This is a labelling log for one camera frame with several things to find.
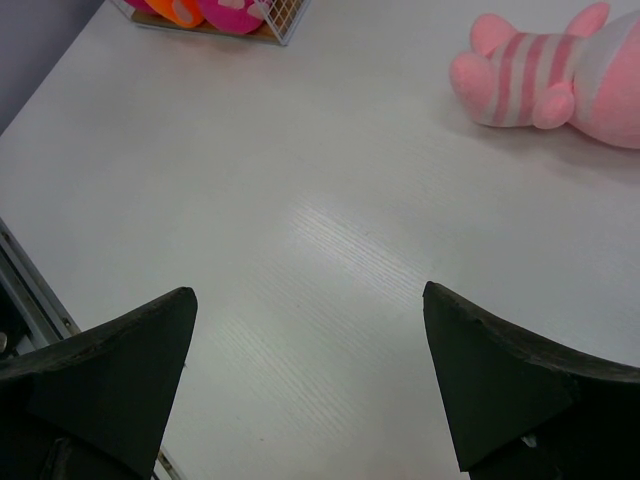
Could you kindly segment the boy doll orange pants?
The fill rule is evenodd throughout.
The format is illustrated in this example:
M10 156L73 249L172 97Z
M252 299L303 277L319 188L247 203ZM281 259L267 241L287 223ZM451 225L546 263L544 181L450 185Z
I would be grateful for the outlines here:
M160 16L183 28L194 28L204 22L196 0L146 0Z

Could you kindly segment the boy doll magenta pants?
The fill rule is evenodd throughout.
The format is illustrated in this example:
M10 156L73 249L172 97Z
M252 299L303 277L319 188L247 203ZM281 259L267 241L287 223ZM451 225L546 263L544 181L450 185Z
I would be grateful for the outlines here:
M125 2L137 11L155 14L155 10L145 0L125 0Z

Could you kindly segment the pink pig plush top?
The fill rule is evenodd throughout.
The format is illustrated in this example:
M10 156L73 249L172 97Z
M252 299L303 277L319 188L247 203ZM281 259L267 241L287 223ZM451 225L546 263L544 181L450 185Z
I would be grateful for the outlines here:
M569 124L602 143L638 149L639 14L611 20L609 13L608 3L594 3L555 34L479 16L469 50L449 67L456 98L481 125Z

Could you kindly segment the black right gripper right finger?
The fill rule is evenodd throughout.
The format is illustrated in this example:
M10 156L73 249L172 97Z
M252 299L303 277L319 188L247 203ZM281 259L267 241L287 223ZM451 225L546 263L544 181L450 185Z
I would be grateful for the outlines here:
M636 479L639 370L505 321L445 286L427 341L461 471L472 479Z

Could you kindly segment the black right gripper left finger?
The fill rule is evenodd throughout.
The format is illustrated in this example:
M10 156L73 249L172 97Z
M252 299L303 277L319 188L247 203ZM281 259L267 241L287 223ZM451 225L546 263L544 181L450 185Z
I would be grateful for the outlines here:
M151 478L197 309L181 287L2 361L2 478Z

